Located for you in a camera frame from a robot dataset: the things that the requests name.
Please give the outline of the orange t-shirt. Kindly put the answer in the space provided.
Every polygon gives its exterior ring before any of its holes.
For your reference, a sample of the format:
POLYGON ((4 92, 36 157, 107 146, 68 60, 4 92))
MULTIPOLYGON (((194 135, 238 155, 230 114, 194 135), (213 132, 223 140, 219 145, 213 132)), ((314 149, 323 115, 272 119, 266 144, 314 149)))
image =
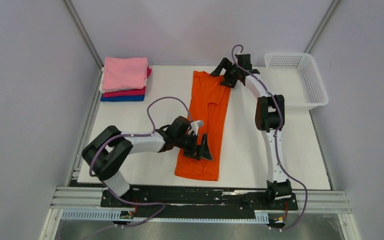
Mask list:
POLYGON ((223 76, 212 77, 205 71, 193 72, 189 112, 193 120, 204 122, 198 130, 198 141, 202 135, 207 135, 212 160, 192 159, 180 150, 174 170, 177 177, 199 181, 219 179, 224 124, 231 94, 230 88, 221 85, 223 80, 223 76))

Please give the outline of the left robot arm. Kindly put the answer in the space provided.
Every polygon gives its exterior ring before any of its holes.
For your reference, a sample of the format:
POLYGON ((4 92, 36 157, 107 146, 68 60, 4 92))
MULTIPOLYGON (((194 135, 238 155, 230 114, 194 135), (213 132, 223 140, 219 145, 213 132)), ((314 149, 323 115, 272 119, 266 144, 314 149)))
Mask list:
POLYGON ((190 121, 183 116, 151 133, 122 132, 110 125, 82 150, 81 157, 89 165, 90 175, 108 188, 115 202, 126 207, 133 201, 131 186, 120 172, 126 158, 137 153, 163 153, 179 148, 187 158, 212 161, 208 136, 198 134, 203 125, 202 120, 190 121))

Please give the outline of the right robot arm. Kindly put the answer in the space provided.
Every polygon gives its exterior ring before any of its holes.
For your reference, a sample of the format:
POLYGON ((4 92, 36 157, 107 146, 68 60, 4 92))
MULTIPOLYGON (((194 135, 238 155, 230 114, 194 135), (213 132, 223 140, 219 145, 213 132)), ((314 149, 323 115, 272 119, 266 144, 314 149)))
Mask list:
POLYGON ((278 209, 293 197, 289 176, 282 166, 285 99, 283 95, 269 91, 260 72, 253 68, 250 54, 236 54, 235 57, 236 62, 224 57, 210 76, 218 77, 224 70, 222 86, 232 89, 241 82, 256 98, 254 121, 264 140, 268 166, 265 201, 270 208, 278 209))

